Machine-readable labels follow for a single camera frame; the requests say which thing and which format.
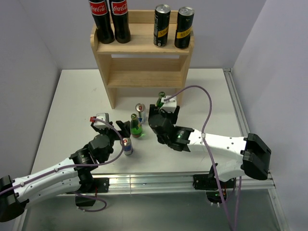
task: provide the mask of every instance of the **gray floor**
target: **gray floor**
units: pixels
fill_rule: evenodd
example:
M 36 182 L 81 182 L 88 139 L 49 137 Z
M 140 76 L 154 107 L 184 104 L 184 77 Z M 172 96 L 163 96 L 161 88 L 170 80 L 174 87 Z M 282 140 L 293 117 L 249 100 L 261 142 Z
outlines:
M 56 197 L 31 208 L 24 231 L 224 231 L 223 208 L 209 206 L 204 192 L 106 196 L 106 210 L 82 213 L 73 197 Z M 235 198 L 229 203 L 233 218 Z M 97 202 L 93 208 L 101 206 Z M 242 191 L 238 231 L 278 231 L 267 190 Z

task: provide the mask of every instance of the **soda can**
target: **soda can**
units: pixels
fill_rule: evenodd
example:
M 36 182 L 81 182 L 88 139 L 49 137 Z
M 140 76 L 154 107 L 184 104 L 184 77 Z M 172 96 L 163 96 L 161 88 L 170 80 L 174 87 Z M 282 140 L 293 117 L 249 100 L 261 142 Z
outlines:
M 188 48 L 191 40 L 191 30 L 193 25 L 194 9 L 191 7 L 181 7 L 178 12 L 177 30 L 175 33 L 174 45 L 179 49 Z
M 143 124 L 146 121 L 145 105 L 142 103 L 138 103 L 136 105 L 136 111 L 139 122 Z
M 153 42 L 157 47 L 164 47 L 167 44 L 170 12 L 170 6 L 166 4 L 160 4 L 155 7 Z
M 133 153 L 133 144 L 130 138 L 123 138 L 124 154 L 131 155 Z

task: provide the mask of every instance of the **yellow label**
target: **yellow label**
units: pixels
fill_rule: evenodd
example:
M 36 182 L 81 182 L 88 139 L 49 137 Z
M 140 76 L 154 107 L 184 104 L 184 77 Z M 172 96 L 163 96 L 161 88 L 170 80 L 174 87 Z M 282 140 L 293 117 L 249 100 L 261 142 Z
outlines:
M 164 36 L 166 33 L 168 33 L 169 26 L 167 26 L 165 29 L 158 32 L 158 37 Z
M 188 36 L 191 33 L 191 30 L 192 30 L 192 27 L 190 27 L 188 30 L 185 30 L 183 32 L 178 32 L 177 33 L 177 39 L 179 39 L 179 38 L 182 39 L 182 38 Z

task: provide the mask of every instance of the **wooden shelf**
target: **wooden shelf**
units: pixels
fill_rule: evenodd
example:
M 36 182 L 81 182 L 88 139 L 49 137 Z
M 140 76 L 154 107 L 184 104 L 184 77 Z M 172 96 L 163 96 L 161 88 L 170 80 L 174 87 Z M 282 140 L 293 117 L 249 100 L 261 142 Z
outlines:
M 153 44 L 154 24 L 131 23 L 129 24 L 131 41 L 119 43 L 116 40 L 110 44 L 98 44 L 98 54 L 165 54 L 188 55 L 189 49 L 178 49 L 174 46 L 176 24 L 169 25 L 168 42 L 164 47 Z
M 116 40 L 102 44 L 97 39 L 96 25 L 93 26 L 91 47 L 111 108 L 116 106 L 118 88 L 175 88 L 179 91 L 185 86 L 194 36 L 191 30 L 188 48 L 181 50 L 174 46 L 177 15 L 177 11 L 171 11 L 168 42 L 164 47 L 153 44 L 154 11 L 129 11 L 131 41 L 125 44 Z M 113 58 L 112 54 L 178 55 L 179 58 Z M 177 96 L 179 104 L 181 97 L 182 94 Z

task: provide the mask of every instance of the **green bottle cap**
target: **green bottle cap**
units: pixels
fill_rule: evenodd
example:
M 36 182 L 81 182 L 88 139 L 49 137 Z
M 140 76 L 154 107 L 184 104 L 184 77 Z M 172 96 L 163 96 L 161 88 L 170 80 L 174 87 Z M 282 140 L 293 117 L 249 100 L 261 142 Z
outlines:
M 137 115 L 134 113 L 134 114 L 131 114 L 130 116 L 131 119 L 136 119 L 137 118 Z
M 162 98 L 162 97 L 165 97 L 165 93 L 163 92 L 163 91 L 161 91 L 159 94 L 158 94 L 158 96 L 160 97 L 160 98 Z

